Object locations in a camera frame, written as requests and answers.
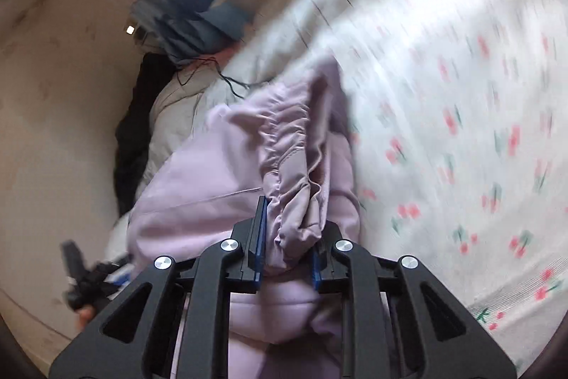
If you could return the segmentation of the lilac padded jacket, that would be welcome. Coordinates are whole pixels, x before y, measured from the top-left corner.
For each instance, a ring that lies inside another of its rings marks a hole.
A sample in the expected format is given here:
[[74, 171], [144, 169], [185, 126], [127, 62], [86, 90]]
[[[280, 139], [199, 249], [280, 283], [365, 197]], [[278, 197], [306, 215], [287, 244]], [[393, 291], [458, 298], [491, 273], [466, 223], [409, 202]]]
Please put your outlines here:
[[360, 236], [346, 95], [333, 58], [209, 112], [205, 131], [164, 163], [132, 209], [135, 271], [157, 257], [199, 256], [268, 200], [264, 276], [233, 294], [232, 378], [336, 378], [341, 304], [312, 287], [302, 256], [335, 223]]

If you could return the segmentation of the blue cartoon curtain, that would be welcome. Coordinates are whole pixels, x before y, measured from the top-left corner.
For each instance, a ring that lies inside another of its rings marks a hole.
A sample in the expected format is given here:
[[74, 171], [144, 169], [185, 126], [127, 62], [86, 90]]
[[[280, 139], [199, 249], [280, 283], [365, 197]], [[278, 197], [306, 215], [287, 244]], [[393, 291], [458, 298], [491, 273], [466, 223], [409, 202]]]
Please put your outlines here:
[[131, 15], [178, 66], [240, 41], [253, 21], [229, 0], [136, 0]]

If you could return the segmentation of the white cherry print duvet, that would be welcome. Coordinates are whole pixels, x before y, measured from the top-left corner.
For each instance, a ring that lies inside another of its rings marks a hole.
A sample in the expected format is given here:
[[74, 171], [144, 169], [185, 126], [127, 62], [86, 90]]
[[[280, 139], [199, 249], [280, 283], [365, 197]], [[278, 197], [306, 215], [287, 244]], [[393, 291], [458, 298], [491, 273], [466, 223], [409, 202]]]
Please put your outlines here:
[[158, 95], [137, 201], [212, 109], [327, 58], [346, 95], [354, 242], [416, 257], [516, 377], [540, 373], [567, 312], [567, 0], [272, 0], [222, 76], [185, 69]]

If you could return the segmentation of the black garment by wall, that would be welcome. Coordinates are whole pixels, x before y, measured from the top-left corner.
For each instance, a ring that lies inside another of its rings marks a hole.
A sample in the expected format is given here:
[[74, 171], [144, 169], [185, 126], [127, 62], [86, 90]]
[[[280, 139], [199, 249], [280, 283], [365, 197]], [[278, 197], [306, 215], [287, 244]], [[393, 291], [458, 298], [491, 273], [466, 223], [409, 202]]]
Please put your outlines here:
[[132, 100], [115, 129], [114, 192], [119, 216], [129, 212], [148, 160], [153, 104], [177, 71], [167, 55], [146, 53], [132, 89]]

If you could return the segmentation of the wall socket plate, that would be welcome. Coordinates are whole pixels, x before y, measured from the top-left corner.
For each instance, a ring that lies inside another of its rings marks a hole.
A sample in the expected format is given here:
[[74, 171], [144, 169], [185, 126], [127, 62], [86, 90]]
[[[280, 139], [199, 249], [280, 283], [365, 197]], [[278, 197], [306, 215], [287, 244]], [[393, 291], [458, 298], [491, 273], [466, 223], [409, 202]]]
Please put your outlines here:
[[125, 32], [126, 34], [128, 34], [129, 36], [132, 36], [133, 34], [135, 34], [135, 32], [137, 31], [137, 26], [133, 25], [133, 24], [129, 24], [126, 26], [125, 28]]

